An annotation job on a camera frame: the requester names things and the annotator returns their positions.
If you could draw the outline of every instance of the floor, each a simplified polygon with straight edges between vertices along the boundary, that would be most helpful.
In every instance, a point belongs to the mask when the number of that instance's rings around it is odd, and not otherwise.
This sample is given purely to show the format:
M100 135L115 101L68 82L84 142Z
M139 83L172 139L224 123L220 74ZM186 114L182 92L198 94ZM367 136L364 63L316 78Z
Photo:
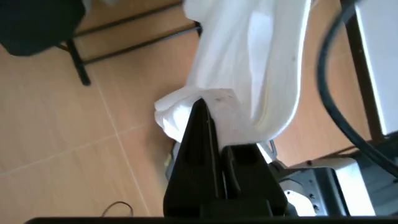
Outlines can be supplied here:
M80 30L174 1L93 1ZM319 1L310 15L302 92L292 124L275 140L288 165L351 144L332 123L314 84L317 47L339 1ZM76 40L83 58L191 26L181 8ZM87 66L81 85L69 55L50 49L28 58L0 48L0 217L23 223L40 216L100 216L130 203L135 216L161 216L164 162L173 141L154 122L154 101L185 83L196 32ZM332 94L348 120L370 138L345 30L329 61ZM110 215L127 215L116 206Z

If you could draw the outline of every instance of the black metal frame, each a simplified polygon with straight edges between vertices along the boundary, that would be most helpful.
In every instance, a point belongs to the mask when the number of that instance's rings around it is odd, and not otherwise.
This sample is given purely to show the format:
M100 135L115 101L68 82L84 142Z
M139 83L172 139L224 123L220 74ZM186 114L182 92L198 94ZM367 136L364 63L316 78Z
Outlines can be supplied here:
M134 21L136 19L141 19L141 18L144 18L146 16L151 16L151 15L156 14L158 12L162 12L162 11L171 9L173 7L178 7L181 4L182 4L182 2L169 4L167 6L162 6L160 8L153 9L153 10L150 10L150 11L147 11L147 12L143 12L143 13L138 14L138 15L134 15L134 16L127 17L127 18L124 18L124 19L120 19L118 21L110 22L110 23L107 23L107 24L104 24L104 25L101 25L101 26L98 26L98 27L94 27L94 28L91 28L91 29L88 29L88 30L84 30L84 31L78 32L75 35L73 35L73 37L71 39L68 39L68 40L65 41L67 46L59 44L56 47L58 47L58 48L60 48L62 50L66 50L67 52L69 52L69 54L70 54L70 56L71 56L71 58L73 60L73 64L75 65L75 68L76 68L76 70L78 72L78 75L79 75L79 78L81 80L81 83L84 86L89 86L89 85L91 85L91 81L90 81L90 78L88 77L87 72L86 72L86 68L85 68L86 65L89 65L89 64L92 64L92 63L95 63L95 62L99 62L99 61L105 60L107 58L115 57L115 56L118 56L118 55L121 55L121 54L125 54L125 53L128 53L128 52L132 51L132 50L137 50L137 49L139 49L141 47L145 47L145 46L148 46L150 44L154 44L154 43L159 42L161 40L167 40L167 39L170 39L172 37L176 37L178 35L186 34L188 32L194 31L194 30L196 30L198 32L198 35L200 35L201 34L201 25L200 25L199 22L195 22L195 26L193 26L193 27L189 27L189 28L184 27L183 29L180 29L179 31L176 31L176 32L174 32L172 34L167 34L167 35L164 35L162 37L158 37L158 38L155 38L155 39L152 39L152 40L148 40L148 41L142 42L140 44L136 44L136 45L133 45L131 47L126 47L124 49L117 50L117 51L114 51L114 52L111 52L111 53L108 53L108 54L105 54L105 55L97 56L95 58L91 58L91 59L88 59L88 60L81 59L79 51L77 50L76 45L75 45L75 43L73 41L73 38L82 37L84 35L89 35L89 34L92 34L94 32L106 30L106 29L112 28L114 26L118 26L118 25L121 25L121 24L124 24L124 23L127 23L127 22Z

